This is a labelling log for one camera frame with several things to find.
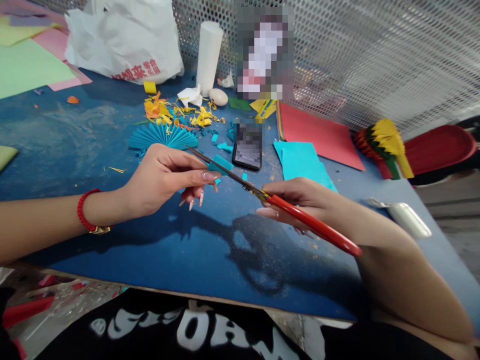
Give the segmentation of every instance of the red bracelet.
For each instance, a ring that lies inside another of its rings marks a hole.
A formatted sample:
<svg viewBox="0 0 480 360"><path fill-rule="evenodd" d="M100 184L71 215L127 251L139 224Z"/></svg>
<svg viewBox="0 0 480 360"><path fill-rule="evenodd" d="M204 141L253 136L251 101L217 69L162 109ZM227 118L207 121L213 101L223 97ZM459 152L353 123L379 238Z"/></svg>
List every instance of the red bracelet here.
<svg viewBox="0 0 480 360"><path fill-rule="evenodd" d="M93 189L84 193L81 196L80 200L78 200L78 205L76 206L76 214L78 215L78 218L80 219L80 222L82 223L82 225L88 229L90 234L102 235L102 234L108 233L110 229L114 227L113 225L106 226L106 227L95 226L89 223L87 219L85 219L85 216L84 216L85 199L90 194L101 193L101 192L102 190L100 189Z"/></svg>

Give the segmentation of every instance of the folded paper fan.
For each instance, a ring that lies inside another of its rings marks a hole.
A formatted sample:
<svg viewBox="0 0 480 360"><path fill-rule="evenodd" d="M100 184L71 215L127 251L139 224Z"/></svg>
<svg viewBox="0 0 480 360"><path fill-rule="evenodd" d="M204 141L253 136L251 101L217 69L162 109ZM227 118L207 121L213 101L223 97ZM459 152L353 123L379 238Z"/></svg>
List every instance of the folded paper fan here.
<svg viewBox="0 0 480 360"><path fill-rule="evenodd" d="M135 149L146 150L152 144L163 144L172 149L185 150L185 145L191 148L197 147L199 140L185 128L164 123L160 125L150 123L148 127L143 125L128 139L128 146Z"/></svg>

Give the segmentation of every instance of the tabletop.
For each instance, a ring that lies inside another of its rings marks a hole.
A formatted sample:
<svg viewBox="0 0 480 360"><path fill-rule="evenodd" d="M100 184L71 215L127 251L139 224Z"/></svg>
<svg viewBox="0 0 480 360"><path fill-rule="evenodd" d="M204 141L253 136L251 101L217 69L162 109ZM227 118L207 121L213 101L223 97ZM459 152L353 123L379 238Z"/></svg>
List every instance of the tabletop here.
<svg viewBox="0 0 480 360"><path fill-rule="evenodd" d="M53 92L43 87L0 100L0 145L19 150L0 173L0 200L46 198L104 191L123 186L139 158L127 140L145 120L143 86L109 79L90 71L89 85ZM162 98L176 99L194 87L192 74L159 86ZM235 96L227 89L229 96ZM69 96L79 104L67 103ZM218 142L227 138L230 120L255 113L228 105L215 112ZM199 138L207 156L232 156L217 149L212 135ZM263 164L255 173L233 172L255 186L282 180L273 141L275 114L263 129ZM357 202L375 197L408 203L430 227L432 237L418 241L469 313L480 334L480 286L443 235L406 180L383 180L370 159L366 171L320 157L338 191ZM125 169L119 173L108 167ZM259 200L232 179L222 177L218 193L205 187L203 206L179 207L177 193L157 213L118 224L103 236L83 235L23 260L80 277L117 282L275 308L294 313L356 321L369 312L369 298L352 256L326 241L299 236L291 226L259 217ZM387 216L383 210L376 210Z"/></svg>

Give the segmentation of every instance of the person's left hand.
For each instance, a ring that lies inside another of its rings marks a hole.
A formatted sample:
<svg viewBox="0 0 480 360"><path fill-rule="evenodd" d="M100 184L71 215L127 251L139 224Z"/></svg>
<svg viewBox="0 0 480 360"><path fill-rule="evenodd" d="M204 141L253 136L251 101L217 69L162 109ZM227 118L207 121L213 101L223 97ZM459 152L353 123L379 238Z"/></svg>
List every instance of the person's left hand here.
<svg viewBox="0 0 480 360"><path fill-rule="evenodd" d="M204 185L211 184L217 191L215 180L221 176L218 171L208 171L207 165L194 155L157 143L148 148L131 179L119 191L131 217L139 218L155 213L183 188L180 205L187 202L191 210L197 198L202 206Z"/></svg>

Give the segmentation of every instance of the scissors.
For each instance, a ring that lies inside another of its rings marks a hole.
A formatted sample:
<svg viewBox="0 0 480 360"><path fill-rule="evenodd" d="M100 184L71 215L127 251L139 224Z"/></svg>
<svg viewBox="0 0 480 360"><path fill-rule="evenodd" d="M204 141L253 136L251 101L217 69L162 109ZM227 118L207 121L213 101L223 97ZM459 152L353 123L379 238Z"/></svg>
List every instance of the scissors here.
<svg viewBox="0 0 480 360"><path fill-rule="evenodd" d="M208 156L202 154L200 151L195 150L194 148L185 145L185 147L197 158L203 160L207 164L214 164L220 170L225 172L231 179L235 180L237 183L243 186L243 188L255 195L261 201L266 201L271 205L275 205L277 208L283 210L290 216L294 217L295 219L299 220L303 224L305 224L309 230L314 233L315 235L319 236L320 238L328 241L329 243L335 245L340 250L353 255L353 256L361 256L362 249L350 241L348 238L343 236L341 233L336 231L335 229L331 228L330 226L326 225L325 223L317 220L313 216L307 214L305 211L301 210L297 206L292 205L291 203L283 200L282 198L278 197L277 195L269 195L265 191L257 189L255 186L251 185L250 183L243 180L241 177L235 175L233 172L227 170L220 164L213 161Z"/></svg>

